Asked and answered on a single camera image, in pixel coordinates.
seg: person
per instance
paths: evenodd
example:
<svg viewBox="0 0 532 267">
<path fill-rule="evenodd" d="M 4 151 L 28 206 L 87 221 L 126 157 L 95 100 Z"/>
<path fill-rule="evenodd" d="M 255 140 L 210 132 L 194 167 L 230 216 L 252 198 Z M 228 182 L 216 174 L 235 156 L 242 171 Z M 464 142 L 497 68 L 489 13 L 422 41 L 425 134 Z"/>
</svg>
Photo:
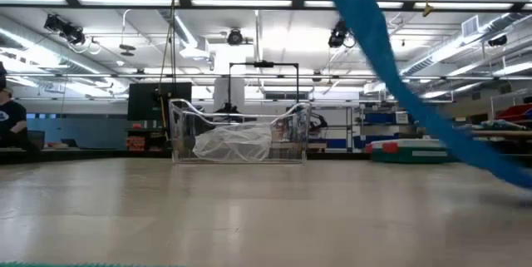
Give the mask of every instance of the person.
<svg viewBox="0 0 532 267">
<path fill-rule="evenodd" d="M 9 89 L 0 89 L 0 148 L 14 146 L 37 154 L 39 148 L 27 139 L 26 108 L 12 100 Z"/>
</svg>

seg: ceiling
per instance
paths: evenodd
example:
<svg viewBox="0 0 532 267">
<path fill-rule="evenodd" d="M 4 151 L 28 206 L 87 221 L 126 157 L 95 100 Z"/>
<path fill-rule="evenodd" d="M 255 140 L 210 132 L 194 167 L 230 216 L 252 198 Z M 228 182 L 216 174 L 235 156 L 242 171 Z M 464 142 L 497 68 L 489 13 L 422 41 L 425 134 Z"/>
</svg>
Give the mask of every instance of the ceiling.
<svg viewBox="0 0 532 267">
<path fill-rule="evenodd" d="M 478 1 L 478 2 L 528 2 L 529 0 L 437 0 L 437 1 Z M 0 15 L 13 20 L 17 24 L 51 39 L 64 47 L 66 42 L 56 34 L 51 34 L 42 26 L 47 14 L 58 14 L 72 24 L 83 27 L 84 33 L 101 45 L 101 51 L 92 55 L 83 52 L 81 56 L 109 71 L 132 73 L 144 69 L 146 73 L 161 72 L 163 52 L 165 50 L 168 22 L 155 10 L 133 10 L 126 15 L 125 31 L 122 34 L 122 17 L 125 10 L 114 9 L 60 9 L 60 8 L 22 8 L 2 7 Z M 254 10 L 181 10 L 178 12 L 184 25 L 196 37 L 205 37 L 211 44 L 210 51 L 224 48 L 226 33 L 231 28 L 239 28 L 245 37 L 255 42 L 256 17 Z M 338 20 L 334 11 L 262 11 L 262 38 L 259 45 L 263 49 L 263 59 L 272 62 L 297 62 L 302 74 L 312 74 L 319 70 L 323 73 L 345 75 L 348 73 L 371 74 L 365 57 L 357 46 L 350 49 L 331 49 L 328 38 L 331 28 Z M 441 13 L 434 12 L 423 17 L 418 12 L 386 12 L 385 16 L 391 33 L 392 48 L 398 66 L 420 54 L 429 52 L 431 47 L 461 32 L 461 24 L 473 17 L 474 13 Z M 530 28 L 530 21 L 522 24 Z M 529 36 L 524 31 L 511 31 L 509 46 L 526 41 Z M 125 43 L 137 48 L 133 57 L 121 55 L 119 45 Z M 254 48 L 239 47 L 248 60 L 254 59 Z M 502 48 L 491 48 L 490 54 L 501 52 Z M 446 58 L 444 63 L 463 67 L 482 58 L 480 44 L 468 47 L 455 56 Z M 177 56 L 178 73 L 217 73 L 210 70 L 211 64 L 206 61 L 195 61 Z M 170 56 L 165 59 L 164 73 L 170 73 Z M 293 73 L 290 67 L 264 69 L 264 73 Z M 212 85 L 212 79 L 198 79 L 195 84 Z M 267 80 L 265 85 L 293 85 L 293 80 Z M 340 86 L 359 86 L 365 80 L 342 81 Z M 303 81 L 303 85 L 312 85 L 312 81 Z"/>
</svg>

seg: clear plastic sheet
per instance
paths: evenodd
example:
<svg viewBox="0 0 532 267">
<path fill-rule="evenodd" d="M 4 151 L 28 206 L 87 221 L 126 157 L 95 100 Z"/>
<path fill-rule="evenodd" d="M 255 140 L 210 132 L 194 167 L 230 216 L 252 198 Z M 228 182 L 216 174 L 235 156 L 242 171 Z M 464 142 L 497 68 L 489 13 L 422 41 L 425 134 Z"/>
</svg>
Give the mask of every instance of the clear plastic sheet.
<svg viewBox="0 0 532 267">
<path fill-rule="evenodd" d="M 196 138 L 194 154 L 213 162 L 261 162 L 272 145 L 269 123 L 245 122 L 220 126 Z"/>
</svg>

